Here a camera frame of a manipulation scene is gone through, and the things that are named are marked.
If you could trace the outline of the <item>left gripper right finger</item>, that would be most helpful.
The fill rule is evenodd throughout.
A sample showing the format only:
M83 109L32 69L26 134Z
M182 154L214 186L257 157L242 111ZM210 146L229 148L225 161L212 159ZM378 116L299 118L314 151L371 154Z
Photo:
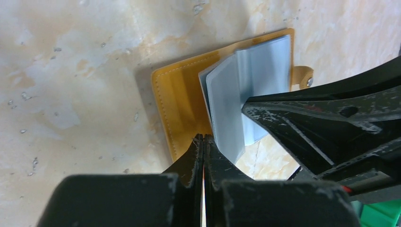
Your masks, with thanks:
M358 227L344 189L330 181L257 181L203 142L209 227Z

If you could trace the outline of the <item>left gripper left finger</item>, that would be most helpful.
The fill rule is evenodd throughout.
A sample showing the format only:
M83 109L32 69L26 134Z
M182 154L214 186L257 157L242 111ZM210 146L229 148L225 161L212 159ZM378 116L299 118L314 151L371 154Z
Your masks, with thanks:
M160 174L70 175L55 188L40 227L200 227L203 136Z

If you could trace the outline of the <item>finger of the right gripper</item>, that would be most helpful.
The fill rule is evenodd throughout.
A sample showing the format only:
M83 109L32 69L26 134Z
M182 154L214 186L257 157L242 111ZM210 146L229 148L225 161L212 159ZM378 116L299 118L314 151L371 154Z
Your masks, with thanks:
M285 101L328 101L381 92L401 84L400 56L350 78L294 92L248 98L248 103Z
M306 171L352 193L401 182L401 88L249 98L243 113Z

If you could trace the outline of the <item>orange leather card holder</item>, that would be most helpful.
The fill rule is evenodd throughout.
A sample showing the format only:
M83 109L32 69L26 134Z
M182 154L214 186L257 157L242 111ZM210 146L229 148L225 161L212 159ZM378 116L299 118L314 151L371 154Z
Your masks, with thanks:
M161 67L152 88L172 160L196 134L211 134L235 163L267 131L242 113L252 96L306 89L313 70L293 64L295 31L286 28Z

